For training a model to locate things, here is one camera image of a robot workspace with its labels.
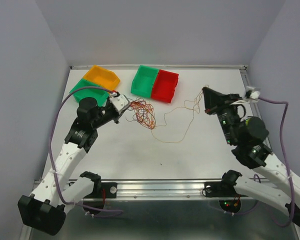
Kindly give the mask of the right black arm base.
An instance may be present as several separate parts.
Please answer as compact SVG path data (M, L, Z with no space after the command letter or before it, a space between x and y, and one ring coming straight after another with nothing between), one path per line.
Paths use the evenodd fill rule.
M226 214L240 215L241 195L233 186L227 186L221 181L208 181L204 183L201 194L206 198L220 198L217 210L222 210Z

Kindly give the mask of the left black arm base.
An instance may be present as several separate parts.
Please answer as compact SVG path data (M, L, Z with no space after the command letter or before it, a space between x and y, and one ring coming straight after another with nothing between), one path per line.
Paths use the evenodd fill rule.
M117 197L117 186L116 182L100 181L93 186L92 192L86 195L81 203L92 208L104 209L107 199L115 199Z

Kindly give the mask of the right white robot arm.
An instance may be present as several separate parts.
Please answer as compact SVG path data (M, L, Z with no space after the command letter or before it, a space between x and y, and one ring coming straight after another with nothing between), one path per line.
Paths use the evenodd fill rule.
M207 198L251 197L288 216L288 223L300 227L300 177L287 160L280 161L264 141L269 135L264 121L257 116L240 116L239 107L261 100L260 91L246 87L243 96L223 94L207 86L202 88L205 113L216 115L226 143L243 166L268 179L275 187L249 179L235 170L225 172L220 181L204 184Z

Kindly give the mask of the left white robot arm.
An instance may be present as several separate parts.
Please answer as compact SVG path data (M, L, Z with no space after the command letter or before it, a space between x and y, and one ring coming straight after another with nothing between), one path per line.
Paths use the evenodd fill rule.
M83 98L56 160L30 195L22 195L17 203L24 225L56 235L66 216L86 196L96 197L101 193L101 177L85 171L71 186L67 183L81 160L87 155L98 137L98 128L120 117L130 106L128 98L118 92L109 95L104 106L99 106L93 97Z

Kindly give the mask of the left green plastic bin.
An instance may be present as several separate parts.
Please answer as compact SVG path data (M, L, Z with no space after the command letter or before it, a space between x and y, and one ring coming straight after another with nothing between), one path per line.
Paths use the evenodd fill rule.
M85 79L81 79L71 90L69 93L72 93L73 91L76 91L77 89L84 88L84 87L100 87L100 85L97 85L93 82L90 82ZM98 106L104 106L104 104L107 101L107 98L109 96L109 93L107 91L101 90L101 89L95 89L95 88L87 88L80 90L73 94L74 99L77 103L79 103L84 98L94 98L97 101Z

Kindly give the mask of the green plastic bin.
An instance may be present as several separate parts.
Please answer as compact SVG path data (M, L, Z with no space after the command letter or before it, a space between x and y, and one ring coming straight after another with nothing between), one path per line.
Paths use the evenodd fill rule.
M71 90L69 93L72 93L73 91L76 91L77 89L84 88L84 87L100 87L100 85L97 85L93 82L90 82L85 79L81 79ZM94 98L97 101L98 106L104 106L104 104L107 101L107 98L109 96L109 93L107 91L101 90L101 89L95 89L95 88L87 88L80 90L73 94L74 99L77 103L79 103L84 98Z
M130 92L139 97L150 98L158 73L158 68L140 65L132 80Z

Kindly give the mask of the orange plastic bin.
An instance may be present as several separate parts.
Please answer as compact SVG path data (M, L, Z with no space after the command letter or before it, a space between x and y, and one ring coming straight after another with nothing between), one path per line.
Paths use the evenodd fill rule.
M114 91L121 82L119 77L113 71L98 65L93 65L83 76L83 79L111 91Z

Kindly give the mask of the right green plastic bin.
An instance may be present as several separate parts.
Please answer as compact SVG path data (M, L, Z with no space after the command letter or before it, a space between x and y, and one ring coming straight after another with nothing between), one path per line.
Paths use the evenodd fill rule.
M158 73L158 68L140 65L132 80L130 92L139 97L150 98Z

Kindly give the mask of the red plastic bin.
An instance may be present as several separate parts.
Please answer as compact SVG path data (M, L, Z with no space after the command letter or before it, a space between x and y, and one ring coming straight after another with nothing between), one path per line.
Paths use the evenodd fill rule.
M174 97L178 80L178 73L160 69L152 88L151 99L170 104Z

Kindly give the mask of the aluminium table edge frame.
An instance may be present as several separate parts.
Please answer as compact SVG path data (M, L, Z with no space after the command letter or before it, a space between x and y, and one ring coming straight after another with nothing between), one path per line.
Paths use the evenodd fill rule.
M101 67L108 69L108 70L136 70L139 65L137 64L103 64L100 65ZM240 80L244 87L253 86L249 75L248 75L248 66L246 65L176 65L176 64L148 64L148 67L164 69L164 70L191 70L191 71L198 71L198 70L215 70L215 71L229 71L235 70L238 71L240 74ZM70 71L87 71L90 70L93 65L71 65ZM250 108L254 116L261 117L259 108L257 107L256 103L250 103Z

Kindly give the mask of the aluminium front rail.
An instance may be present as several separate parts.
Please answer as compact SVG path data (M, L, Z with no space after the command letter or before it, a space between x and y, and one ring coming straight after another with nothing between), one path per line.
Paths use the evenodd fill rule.
M94 185L103 182L98 177L79 177L72 185L64 179L47 176L30 193L29 197L49 205L74 205L84 200L93 191ZM208 199L202 196L203 180L116 180L103 183L117 183L116 198L110 201L191 201ZM282 190L268 184L261 184L244 176L237 180L234 190L242 197L253 198L266 204L290 203L290 197Z

